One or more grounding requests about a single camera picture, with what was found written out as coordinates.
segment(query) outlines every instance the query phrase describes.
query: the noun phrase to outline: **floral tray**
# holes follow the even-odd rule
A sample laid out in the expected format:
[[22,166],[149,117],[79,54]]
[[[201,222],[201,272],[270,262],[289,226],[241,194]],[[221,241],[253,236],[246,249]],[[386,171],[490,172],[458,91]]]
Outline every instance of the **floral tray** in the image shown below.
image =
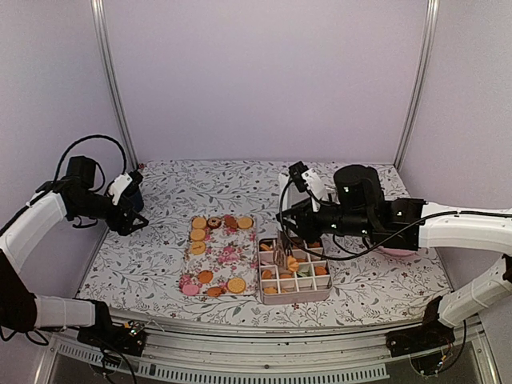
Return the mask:
[[[249,296],[255,294],[258,289],[258,245],[256,220],[253,216],[224,215],[216,217],[222,220],[219,228],[204,228],[206,236],[200,242],[203,242],[204,252],[194,253],[193,246],[197,244],[191,239],[194,231],[193,223],[198,218],[192,218],[190,221],[189,244],[185,250],[184,266],[179,280],[179,289],[188,296],[210,296],[218,297],[220,294],[235,296]],[[248,229],[233,228],[226,224],[226,219],[239,220],[240,218],[250,218],[253,225]],[[211,280],[204,279],[204,274],[209,275]],[[236,279],[242,279],[245,282],[243,291],[233,292],[229,289],[228,283]],[[216,288],[217,294],[213,296],[210,288]]]

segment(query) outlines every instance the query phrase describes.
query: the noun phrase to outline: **orange cookie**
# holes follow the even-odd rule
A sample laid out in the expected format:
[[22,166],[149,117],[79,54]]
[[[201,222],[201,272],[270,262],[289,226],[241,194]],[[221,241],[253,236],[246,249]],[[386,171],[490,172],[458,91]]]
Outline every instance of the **orange cookie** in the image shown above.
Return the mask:
[[193,242],[190,244],[190,252],[192,254],[204,254],[206,250],[206,244],[204,242]]
[[288,259],[286,261],[288,264],[288,270],[292,272],[298,271],[298,262],[296,258],[294,258],[293,256],[288,256]]
[[229,228],[233,228],[234,230],[236,230],[238,228],[238,223],[237,223],[237,219],[234,218],[233,216],[226,216],[224,218],[224,223],[229,227]]
[[278,290],[275,286],[268,286],[267,288],[263,288],[263,292],[266,294],[276,294]]
[[316,266],[314,268],[314,274],[317,276],[323,276],[324,274],[327,274],[327,270],[323,266]]
[[190,240],[193,242],[202,242],[206,237],[205,230],[192,230],[190,232]]
[[247,217],[240,218],[239,220],[237,220],[237,223],[238,223],[238,228],[240,228],[241,230],[248,230],[254,224],[253,219],[247,218]]
[[234,294],[240,294],[246,290],[246,281],[243,278],[232,278],[227,282],[227,289]]
[[202,284],[208,284],[214,279],[214,273],[211,270],[204,270],[198,274],[198,279]]
[[218,298],[221,294],[224,293],[224,289],[220,286],[213,286],[208,289],[206,294],[210,296],[211,298]]
[[267,279],[269,279],[269,278],[272,278],[272,272],[271,272],[271,271],[269,271],[269,270],[264,270],[264,271],[262,272],[262,279],[263,279],[263,280],[267,280]]
[[206,219],[205,218],[195,218],[192,220],[192,228],[195,230],[204,230],[206,228]]

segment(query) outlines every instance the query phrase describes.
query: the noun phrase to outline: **leaf pattern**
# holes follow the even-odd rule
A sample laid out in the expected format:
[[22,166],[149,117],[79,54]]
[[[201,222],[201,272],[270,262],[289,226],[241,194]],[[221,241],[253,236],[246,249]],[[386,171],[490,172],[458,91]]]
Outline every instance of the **leaf pattern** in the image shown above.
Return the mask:
[[[179,290],[190,220],[196,215],[250,214],[259,238],[276,234],[278,174],[291,163],[258,161],[149,162],[143,174],[144,230],[110,232],[78,292],[120,310],[150,316],[246,326],[316,327],[412,322],[433,297],[449,291],[437,254],[406,258],[373,252],[330,262],[333,289],[323,302],[266,306],[257,296],[187,297]],[[311,162],[326,184],[345,164]],[[374,166],[387,198],[408,193],[392,166]],[[323,239],[329,255],[346,256]],[[339,239],[363,249],[357,238]]]

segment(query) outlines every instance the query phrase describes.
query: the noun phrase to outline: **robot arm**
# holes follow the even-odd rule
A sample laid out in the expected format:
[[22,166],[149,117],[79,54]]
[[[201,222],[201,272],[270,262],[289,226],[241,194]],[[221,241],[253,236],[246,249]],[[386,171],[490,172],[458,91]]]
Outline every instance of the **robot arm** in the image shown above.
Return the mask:
[[121,235],[147,226],[148,221],[124,195],[127,189],[138,187],[142,177],[134,181],[128,174],[121,175],[103,196],[90,190],[93,167],[96,163],[88,158],[72,158],[66,176],[44,184],[0,232],[0,326],[20,333],[78,326],[81,342],[99,346],[103,340],[128,354],[139,354],[145,335],[114,326],[105,303],[32,294],[19,277],[32,250],[64,218],[105,220]]
[[[290,180],[299,190],[301,183],[307,188],[305,172],[310,178],[314,174],[301,162],[290,168]],[[377,171],[365,166],[341,168],[334,174],[334,183],[339,202],[327,202],[310,190],[311,199],[292,205],[277,219],[307,242],[322,234],[366,238],[374,246],[362,254],[378,246],[458,247],[503,254],[463,288],[432,300],[421,326],[390,332],[387,341],[393,356],[453,342],[456,325],[512,294],[512,210],[468,210],[412,198],[386,201]]]

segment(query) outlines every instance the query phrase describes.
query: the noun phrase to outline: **grid organizer box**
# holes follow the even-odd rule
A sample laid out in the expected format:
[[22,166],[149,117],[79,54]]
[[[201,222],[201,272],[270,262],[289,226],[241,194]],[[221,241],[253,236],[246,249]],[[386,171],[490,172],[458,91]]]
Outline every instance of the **grid organizer box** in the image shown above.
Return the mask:
[[[266,238],[260,240],[258,244],[258,255],[259,255],[259,281],[260,281],[260,293],[262,302],[267,305],[277,304],[293,304],[298,302],[320,302],[326,300],[330,295],[332,283],[329,273],[329,263],[327,260],[321,260],[320,257],[313,256],[299,249],[292,249],[293,256],[296,259],[305,260],[299,263],[298,272],[304,272],[308,274],[308,277],[301,277],[297,273],[293,272],[292,278],[280,278],[280,274],[290,273],[274,264],[274,252],[275,249],[275,238]],[[271,246],[272,250],[264,251],[261,249],[261,244]],[[320,243],[319,248],[309,248],[305,244],[307,249],[313,252],[323,254],[323,247]],[[316,266],[322,266],[326,268],[327,274],[322,276],[316,276],[314,268]],[[262,273],[265,270],[269,270],[272,273],[272,278],[263,279]],[[274,287],[278,292],[276,294],[266,294],[264,289],[267,287]]]

